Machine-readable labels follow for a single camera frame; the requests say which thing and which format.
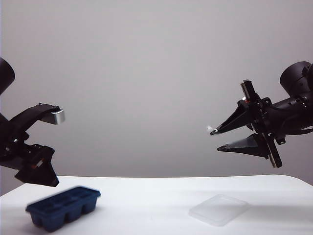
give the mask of white table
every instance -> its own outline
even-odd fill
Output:
[[[56,188],[24,184],[3,195],[1,234],[47,234],[25,207],[77,185],[100,190],[95,211],[53,234],[312,235],[313,186],[283,175],[210,178],[102,178],[59,176]],[[193,206],[224,194],[252,207],[223,227],[188,215]]]

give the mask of clear plastic lid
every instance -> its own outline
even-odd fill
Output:
[[[213,226],[224,226],[246,210],[250,205],[233,197],[216,195],[189,210],[189,215]]]

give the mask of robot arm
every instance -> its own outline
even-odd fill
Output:
[[[247,126],[256,133],[240,141],[223,145],[221,152],[236,152],[270,159],[273,167],[282,162],[275,146],[285,144],[286,135],[302,135],[313,131],[306,129],[313,125],[313,66],[309,62],[298,62],[288,67],[280,83],[290,98],[272,104],[266,97],[261,99],[252,82],[241,84],[244,100],[238,101],[235,112],[211,135],[221,134]]]
[[[11,66],[0,58],[1,93],[14,77]],[[54,149],[24,143],[29,138],[27,129],[38,120],[59,124],[65,120],[64,111],[58,106],[39,103],[11,120],[0,114],[0,165],[18,170],[15,177],[24,183],[55,187],[59,181],[51,165]]]

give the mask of white backdrop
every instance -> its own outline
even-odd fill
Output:
[[[313,62],[310,0],[2,0],[2,57],[15,82],[11,118],[38,102],[64,108],[29,144],[53,147],[59,175],[177,177],[287,174],[309,183],[312,134],[279,146],[283,167],[219,153],[247,128],[210,137],[252,80],[261,97],[288,97],[281,73]],[[16,185],[2,171],[3,192]]]

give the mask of ice cube tray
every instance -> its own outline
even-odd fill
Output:
[[[83,186],[75,187],[26,207],[36,226],[53,232],[95,209],[100,192]]]

